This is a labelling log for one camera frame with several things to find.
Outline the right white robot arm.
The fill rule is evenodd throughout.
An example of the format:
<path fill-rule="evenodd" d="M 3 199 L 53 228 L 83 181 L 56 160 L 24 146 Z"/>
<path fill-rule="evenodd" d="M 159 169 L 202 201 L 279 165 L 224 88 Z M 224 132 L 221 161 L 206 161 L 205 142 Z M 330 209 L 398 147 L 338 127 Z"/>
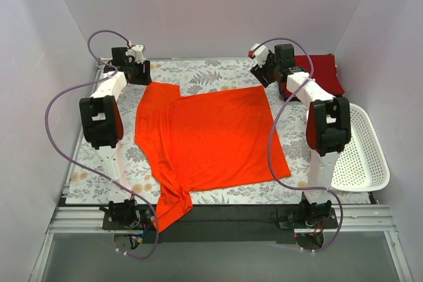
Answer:
<path fill-rule="evenodd" d="M 314 79 L 313 70 L 297 66 L 294 48 L 297 43 L 286 40 L 269 50 L 255 44 L 249 57 L 255 61 L 250 70 L 267 87 L 273 82 L 285 85 L 292 98 L 307 107 L 305 138 L 311 150 L 311 167 L 307 186 L 300 188 L 301 201 L 293 210 L 276 213 L 277 221 L 290 228 L 299 223 L 305 227 L 321 226 L 334 217 L 331 183 L 336 162 L 352 136 L 350 103 L 323 89 Z"/>

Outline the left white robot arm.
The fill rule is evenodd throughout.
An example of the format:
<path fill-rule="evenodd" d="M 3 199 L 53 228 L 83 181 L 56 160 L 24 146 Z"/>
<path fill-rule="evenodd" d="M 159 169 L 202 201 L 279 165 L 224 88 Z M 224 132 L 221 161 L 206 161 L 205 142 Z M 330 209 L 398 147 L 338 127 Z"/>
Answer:
<path fill-rule="evenodd" d="M 120 186 L 127 186 L 124 171 L 123 148 L 124 125 L 118 110 L 120 93 L 127 86 L 151 83 L 150 61 L 143 56 L 144 46 L 112 48 L 112 60 L 104 66 L 101 82 L 88 98 L 79 102 L 83 135 L 100 157 L 104 173 L 111 178 L 109 202 L 105 209 L 109 220 L 125 229 L 135 229 L 141 222 L 132 194 Z"/>

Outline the orange t-shirt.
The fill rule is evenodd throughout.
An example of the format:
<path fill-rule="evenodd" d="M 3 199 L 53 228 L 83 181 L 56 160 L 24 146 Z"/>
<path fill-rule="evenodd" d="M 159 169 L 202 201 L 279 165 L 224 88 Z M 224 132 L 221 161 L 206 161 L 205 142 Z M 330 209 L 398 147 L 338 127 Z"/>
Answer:
<path fill-rule="evenodd" d="M 137 107 L 135 143 L 160 183 L 155 225 L 193 207 L 191 193 L 287 178 L 291 172 L 262 87 L 182 96 L 151 83 Z"/>

